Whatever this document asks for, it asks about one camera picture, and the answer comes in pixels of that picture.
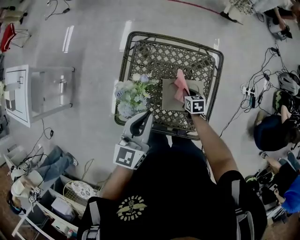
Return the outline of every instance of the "red chair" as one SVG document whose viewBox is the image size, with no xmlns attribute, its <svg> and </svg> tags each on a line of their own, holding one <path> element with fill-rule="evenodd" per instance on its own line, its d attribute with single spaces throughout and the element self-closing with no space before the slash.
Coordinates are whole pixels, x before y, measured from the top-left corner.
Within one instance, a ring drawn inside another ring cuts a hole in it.
<svg viewBox="0 0 300 240">
<path fill-rule="evenodd" d="M 23 45 L 18 45 L 16 43 L 12 42 L 12 40 L 16 40 L 16 39 L 20 39 L 20 38 L 30 38 L 30 37 L 31 37 L 31 35 L 28 33 L 27 29 L 15 29 L 14 24 L 10 23 L 5 28 L 5 31 L 3 33 L 0 49 L 4 53 L 8 49 L 10 49 L 10 47 L 9 47 L 10 44 L 22 48 L 24 46 L 25 42 L 23 43 Z"/>
</svg>

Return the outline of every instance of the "flower bouquet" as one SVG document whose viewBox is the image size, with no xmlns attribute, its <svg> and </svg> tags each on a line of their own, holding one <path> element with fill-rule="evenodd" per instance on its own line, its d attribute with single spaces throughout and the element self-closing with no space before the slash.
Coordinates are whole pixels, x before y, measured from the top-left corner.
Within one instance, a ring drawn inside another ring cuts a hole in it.
<svg viewBox="0 0 300 240">
<path fill-rule="evenodd" d="M 144 112 L 147 109 L 148 85 L 150 75 L 133 74 L 131 80 L 118 82 L 116 84 L 115 96 L 118 104 L 119 114 L 124 118 Z"/>
</svg>

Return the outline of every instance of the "white table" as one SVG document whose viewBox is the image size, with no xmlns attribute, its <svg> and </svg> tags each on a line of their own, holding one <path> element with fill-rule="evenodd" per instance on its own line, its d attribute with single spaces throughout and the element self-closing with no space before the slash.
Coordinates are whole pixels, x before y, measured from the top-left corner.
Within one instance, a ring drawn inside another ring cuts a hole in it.
<svg viewBox="0 0 300 240">
<path fill-rule="evenodd" d="M 58 105 L 57 107 L 44 111 L 43 103 L 39 105 L 39 111 L 33 111 L 33 104 L 37 103 L 37 98 L 34 99 L 34 95 L 39 95 L 39 99 L 45 101 L 44 94 L 45 90 L 40 89 L 38 86 L 39 82 L 44 80 L 45 73 L 55 74 L 55 73 L 67 73 L 72 74 L 75 69 L 73 67 L 30 67 L 29 65 L 22 65 L 17 67 L 7 68 L 5 71 L 5 85 L 19 83 L 19 87 L 15 89 L 15 110 L 11 111 L 7 108 L 7 114 L 19 121 L 20 123 L 31 127 L 31 124 L 38 121 L 44 117 L 62 111 L 66 108 L 72 107 L 72 103 L 66 103 Z"/>
</svg>

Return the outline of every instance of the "blue jeans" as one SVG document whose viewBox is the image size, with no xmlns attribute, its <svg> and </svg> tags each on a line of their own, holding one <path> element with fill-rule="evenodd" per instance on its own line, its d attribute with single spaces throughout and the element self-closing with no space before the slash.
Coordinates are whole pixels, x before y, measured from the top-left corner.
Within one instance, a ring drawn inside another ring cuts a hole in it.
<svg viewBox="0 0 300 240">
<path fill-rule="evenodd" d="M 262 122 L 254 127 L 254 141 L 258 149 L 262 149 L 262 138 L 264 130 L 276 128 L 281 125 L 281 117 L 278 115 L 271 115 L 265 117 Z"/>
<path fill-rule="evenodd" d="M 195 158 L 200 159 L 206 165 L 205 155 L 199 149 L 192 140 L 172 136 L 172 147 L 168 143 L 166 135 L 158 133 L 150 133 L 148 145 L 150 146 L 147 154 L 154 152 L 163 152 L 163 151 L 180 151 L 186 153 L 188 156 L 194 156 Z"/>
<path fill-rule="evenodd" d="M 292 166 L 295 170 L 300 170 L 300 164 L 298 163 L 297 159 L 295 158 L 295 156 L 292 152 L 289 152 L 287 154 L 287 159 L 290 161 L 290 163 L 292 164 Z M 287 161 L 283 158 L 280 159 L 279 162 L 280 162 L 281 165 L 287 163 Z"/>
<path fill-rule="evenodd" d="M 47 182 L 62 175 L 72 163 L 72 156 L 65 154 L 59 146 L 55 146 L 36 171 L 42 176 L 43 180 Z"/>
</svg>

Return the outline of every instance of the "white cloth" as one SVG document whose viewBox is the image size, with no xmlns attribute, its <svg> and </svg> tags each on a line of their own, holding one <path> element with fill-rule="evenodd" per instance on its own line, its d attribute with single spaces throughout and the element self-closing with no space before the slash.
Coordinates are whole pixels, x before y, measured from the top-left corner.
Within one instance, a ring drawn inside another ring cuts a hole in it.
<svg viewBox="0 0 300 240">
<path fill-rule="evenodd" d="M 263 13 L 275 7 L 281 7 L 285 10 L 290 11 L 292 6 L 293 3 L 291 2 L 291 0 L 258 0 L 254 4 L 254 9 L 259 13 Z"/>
<path fill-rule="evenodd" d="M 34 186 L 39 186 L 43 182 L 42 176 L 35 170 L 31 171 L 26 177 L 33 183 Z M 16 197 L 29 198 L 30 189 L 26 188 L 22 184 L 23 179 L 24 176 L 20 177 L 13 183 L 13 185 L 11 186 L 11 194 Z"/>
</svg>

